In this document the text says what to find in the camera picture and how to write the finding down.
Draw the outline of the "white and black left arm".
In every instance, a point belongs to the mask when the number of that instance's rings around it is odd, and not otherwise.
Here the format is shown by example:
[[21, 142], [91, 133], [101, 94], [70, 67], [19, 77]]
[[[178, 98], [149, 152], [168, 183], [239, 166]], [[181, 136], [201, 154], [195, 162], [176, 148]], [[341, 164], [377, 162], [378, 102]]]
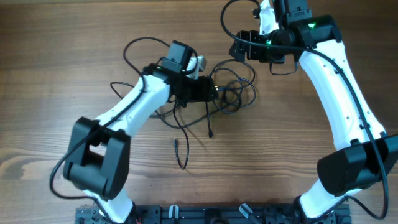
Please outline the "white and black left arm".
[[74, 124], [63, 176], [94, 200], [110, 222], [124, 223], [134, 207], [124, 189], [131, 138], [171, 96], [185, 106], [213, 101], [218, 94], [210, 77], [190, 78], [151, 64], [116, 106], [96, 119], [82, 117]]

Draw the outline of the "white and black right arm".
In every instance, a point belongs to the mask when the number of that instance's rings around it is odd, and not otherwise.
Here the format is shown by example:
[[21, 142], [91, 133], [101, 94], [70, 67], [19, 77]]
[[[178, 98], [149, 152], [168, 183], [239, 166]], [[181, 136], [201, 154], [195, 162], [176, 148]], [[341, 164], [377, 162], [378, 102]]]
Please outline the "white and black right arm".
[[263, 1], [254, 18], [259, 30], [233, 35], [236, 60], [283, 64], [292, 55], [314, 85], [330, 123], [336, 151], [317, 162], [318, 180], [297, 197], [293, 221], [322, 222], [355, 194], [375, 183], [389, 207], [387, 175], [397, 162], [397, 136], [388, 136], [366, 103], [345, 52], [342, 34], [330, 15], [314, 16], [306, 1]]

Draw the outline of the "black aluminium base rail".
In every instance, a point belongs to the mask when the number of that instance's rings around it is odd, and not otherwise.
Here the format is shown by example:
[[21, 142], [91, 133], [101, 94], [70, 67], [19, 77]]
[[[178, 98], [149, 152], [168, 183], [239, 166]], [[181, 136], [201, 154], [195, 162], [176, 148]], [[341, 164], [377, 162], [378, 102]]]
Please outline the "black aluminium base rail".
[[[301, 218], [292, 204], [238, 207], [170, 207], [134, 206], [124, 223], [312, 223]], [[76, 209], [75, 223], [110, 223], [95, 205], [82, 205]], [[342, 204], [323, 219], [313, 223], [352, 223], [349, 205]]]

